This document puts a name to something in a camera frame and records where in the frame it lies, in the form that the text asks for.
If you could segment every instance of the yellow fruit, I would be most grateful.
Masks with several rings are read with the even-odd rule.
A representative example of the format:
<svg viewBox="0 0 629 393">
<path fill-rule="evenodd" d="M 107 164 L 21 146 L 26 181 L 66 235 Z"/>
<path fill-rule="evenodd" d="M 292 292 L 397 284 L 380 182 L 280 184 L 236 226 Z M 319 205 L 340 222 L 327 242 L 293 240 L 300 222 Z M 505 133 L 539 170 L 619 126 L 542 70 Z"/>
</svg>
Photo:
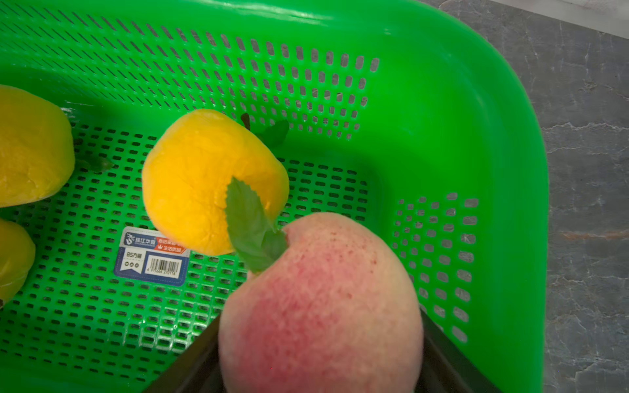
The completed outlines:
<svg viewBox="0 0 629 393">
<path fill-rule="evenodd" d="M 35 244 L 20 225 L 0 219 L 0 308 L 24 285 L 35 261 Z"/>
<path fill-rule="evenodd" d="M 64 112 L 0 85 L 0 208 L 54 195 L 73 171 L 74 143 Z"/>
<path fill-rule="evenodd" d="M 233 251 L 225 215 L 231 178 L 247 183 L 275 220 L 288 198 L 288 174 L 251 132 L 224 114 L 198 109 L 177 120 L 148 154 L 144 204 L 170 239 L 208 255 Z"/>
</svg>

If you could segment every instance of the gray marble surface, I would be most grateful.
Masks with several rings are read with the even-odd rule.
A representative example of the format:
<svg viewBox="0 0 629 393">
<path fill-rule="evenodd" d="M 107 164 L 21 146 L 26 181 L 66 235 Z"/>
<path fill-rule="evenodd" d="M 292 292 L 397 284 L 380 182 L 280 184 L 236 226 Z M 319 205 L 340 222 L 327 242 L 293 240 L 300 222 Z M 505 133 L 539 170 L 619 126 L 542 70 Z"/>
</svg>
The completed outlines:
<svg viewBox="0 0 629 393">
<path fill-rule="evenodd" d="M 629 40 L 487 0 L 424 2 L 504 55 L 542 127 L 550 171 L 544 391 L 629 392 Z"/>
</svg>

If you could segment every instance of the basket hole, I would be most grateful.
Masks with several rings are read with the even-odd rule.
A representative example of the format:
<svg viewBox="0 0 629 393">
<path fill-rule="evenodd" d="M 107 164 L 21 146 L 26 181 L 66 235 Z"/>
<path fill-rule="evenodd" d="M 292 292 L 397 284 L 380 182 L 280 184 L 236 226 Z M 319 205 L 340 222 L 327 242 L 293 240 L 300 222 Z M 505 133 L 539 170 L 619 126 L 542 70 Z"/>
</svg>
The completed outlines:
<svg viewBox="0 0 629 393">
<path fill-rule="evenodd" d="M 448 294 L 446 294 L 445 291 L 440 288 L 435 289 L 435 295 L 437 295 L 437 297 L 442 300 L 448 299 Z"/>
<path fill-rule="evenodd" d="M 212 34 L 205 33 L 205 35 L 206 35 L 206 37 L 207 37 L 207 39 L 209 41 L 209 44 L 212 45 L 213 47 L 215 47 L 216 46 L 216 41 L 214 40 L 214 37 L 212 36 Z"/>
<path fill-rule="evenodd" d="M 365 57 L 364 56 L 358 56 L 356 58 L 356 69 L 357 70 L 362 70 L 363 65 L 365 64 Z"/>
<path fill-rule="evenodd" d="M 472 274 L 466 270 L 457 270 L 457 277 L 465 282 L 472 282 Z"/>
<path fill-rule="evenodd" d="M 230 42 L 225 34 L 221 34 L 221 40 L 223 40 L 223 45 L 225 46 L 225 48 L 231 49 Z"/>
<path fill-rule="evenodd" d="M 441 318 L 445 318 L 445 310 L 443 309 L 443 307 L 435 305 L 435 307 L 433 307 L 433 310 L 435 311 L 435 314 L 439 315 Z"/>
<path fill-rule="evenodd" d="M 242 51 L 245 50 L 245 43 L 242 42 L 242 38 L 236 37 L 236 43 L 238 44 L 238 49 L 240 49 Z"/>
<path fill-rule="evenodd" d="M 177 32 L 179 33 L 179 37 L 184 40 L 184 42 L 188 42 L 188 39 L 186 38 L 186 35 L 184 34 L 184 32 L 181 29 L 177 29 Z"/>
<path fill-rule="evenodd" d="M 98 27 L 98 28 L 102 28 L 100 27 L 93 19 L 91 16 L 89 16 L 89 18 L 92 20 L 92 22 L 94 22 L 94 24 Z M 147 28 L 151 31 L 151 33 L 153 33 L 154 36 L 159 38 L 159 35 L 157 34 L 157 32 L 155 31 L 155 29 L 153 28 L 153 26 L 151 26 L 150 24 L 147 23 Z"/>
<path fill-rule="evenodd" d="M 460 251 L 459 259 L 463 262 L 472 263 L 474 261 L 474 254 L 467 251 Z"/>
<path fill-rule="evenodd" d="M 467 244 L 474 244 L 476 243 L 476 236 L 470 233 L 463 233 L 461 235 L 461 241 Z"/>
<path fill-rule="evenodd" d="M 467 334 L 456 326 L 452 327 L 452 334 L 459 339 L 462 343 L 467 343 Z"/>
<path fill-rule="evenodd" d="M 168 37 L 170 40 L 172 40 L 172 35 L 170 35 L 170 32 L 168 31 L 168 29 L 165 26 L 161 26 L 161 27 L 162 27 L 162 31 L 164 32 L 164 34 L 166 34 L 166 37 Z"/>
<path fill-rule="evenodd" d="M 463 217 L 463 225 L 476 225 L 477 221 L 475 216 Z"/>
<path fill-rule="evenodd" d="M 371 66 L 369 67 L 369 70 L 371 72 L 376 72 L 378 71 L 378 67 L 380 66 L 380 59 L 379 58 L 375 58 L 374 60 L 371 61 Z"/>
<path fill-rule="evenodd" d="M 454 314 L 455 317 L 459 318 L 461 321 L 467 323 L 470 320 L 470 316 L 463 310 L 461 310 L 458 307 L 454 307 L 454 310 L 452 311 L 452 313 Z"/>
<path fill-rule="evenodd" d="M 463 300 L 464 302 L 470 301 L 470 292 L 467 292 L 465 289 L 456 288 L 454 290 L 454 294 L 456 297 Z"/>
</svg>

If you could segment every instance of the countertop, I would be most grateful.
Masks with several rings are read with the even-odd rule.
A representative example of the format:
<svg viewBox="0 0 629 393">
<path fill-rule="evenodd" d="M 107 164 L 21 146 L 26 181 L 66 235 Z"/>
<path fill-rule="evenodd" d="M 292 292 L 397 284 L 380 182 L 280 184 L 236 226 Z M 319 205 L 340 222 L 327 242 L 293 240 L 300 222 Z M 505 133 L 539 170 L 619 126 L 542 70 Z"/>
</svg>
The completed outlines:
<svg viewBox="0 0 629 393">
<path fill-rule="evenodd" d="M 550 172 L 544 391 L 628 392 L 629 40 L 492 1 L 424 2 L 503 54 L 542 127 Z"/>
</svg>

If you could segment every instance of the barcode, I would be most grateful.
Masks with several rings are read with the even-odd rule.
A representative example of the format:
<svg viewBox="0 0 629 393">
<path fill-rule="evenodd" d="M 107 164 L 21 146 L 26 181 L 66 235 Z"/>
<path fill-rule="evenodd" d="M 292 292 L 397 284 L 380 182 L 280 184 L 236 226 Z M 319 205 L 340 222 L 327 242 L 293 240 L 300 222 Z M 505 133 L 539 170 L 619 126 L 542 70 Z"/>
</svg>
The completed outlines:
<svg viewBox="0 0 629 393">
<path fill-rule="evenodd" d="M 147 273 L 178 277 L 180 267 L 181 261 L 178 260 L 151 258 L 148 262 Z"/>
</svg>

